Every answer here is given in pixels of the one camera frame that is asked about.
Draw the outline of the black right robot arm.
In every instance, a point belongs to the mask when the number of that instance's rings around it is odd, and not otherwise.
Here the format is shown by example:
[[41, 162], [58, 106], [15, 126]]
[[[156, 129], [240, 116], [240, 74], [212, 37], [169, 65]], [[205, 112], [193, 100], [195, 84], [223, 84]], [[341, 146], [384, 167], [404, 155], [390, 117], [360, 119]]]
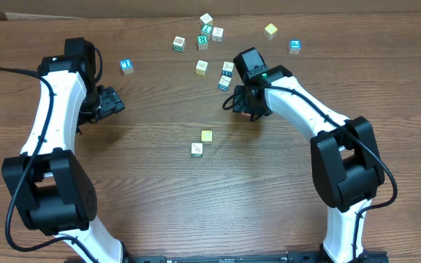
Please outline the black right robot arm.
[[288, 262], [388, 262], [384, 251], [362, 245], [365, 212], [384, 183], [371, 124], [350, 119], [324, 106], [282, 65], [269, 68], [252, 47], [233, 59], [243, 81], [225, 110], [251, 121], [277, 113], [309, 142], [312, 181], [327, 205], [327, 233], [318, 251], [292, 251]]

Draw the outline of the wooden block green bottom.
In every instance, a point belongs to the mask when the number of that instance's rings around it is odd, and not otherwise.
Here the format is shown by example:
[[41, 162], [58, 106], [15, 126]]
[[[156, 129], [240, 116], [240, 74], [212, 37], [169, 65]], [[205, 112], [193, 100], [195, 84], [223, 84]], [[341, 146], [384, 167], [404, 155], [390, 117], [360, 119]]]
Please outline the wooden block green bottom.
[[202, 157], [203, 155], [203, 144], [201, 142], [193, 142], [191, 144], [191, 156]]

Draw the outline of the blue letter P block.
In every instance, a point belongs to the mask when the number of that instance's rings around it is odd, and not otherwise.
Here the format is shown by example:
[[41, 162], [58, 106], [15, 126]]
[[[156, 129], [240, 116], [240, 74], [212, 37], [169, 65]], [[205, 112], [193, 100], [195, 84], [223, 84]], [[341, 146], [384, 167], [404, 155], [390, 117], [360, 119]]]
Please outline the blue letter P block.
[[301, 41], [299, 39], [292, 39], [289, 42], [289, 54], [298, 54], [301, 51]]

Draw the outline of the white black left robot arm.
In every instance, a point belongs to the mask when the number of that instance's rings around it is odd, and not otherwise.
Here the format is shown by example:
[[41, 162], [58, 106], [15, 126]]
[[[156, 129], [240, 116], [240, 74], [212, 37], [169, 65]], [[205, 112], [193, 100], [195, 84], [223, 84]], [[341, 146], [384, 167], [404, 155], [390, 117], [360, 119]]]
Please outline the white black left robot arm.
[[97, 215], [94, 184], [75, 156], [75, 136], [124, 110], [102, 76], [99, 49], [82, 37], [66, 39], [64, 54], [42, 59], [35, 71], [16, 73], [40, 81], [31, 133], [20, 155], [6, 158], [1, 174], [12, 196], [5, 237], [16, 251], [30, 252], [64, 241], [83, 262], [131, 262], [126, 246]]

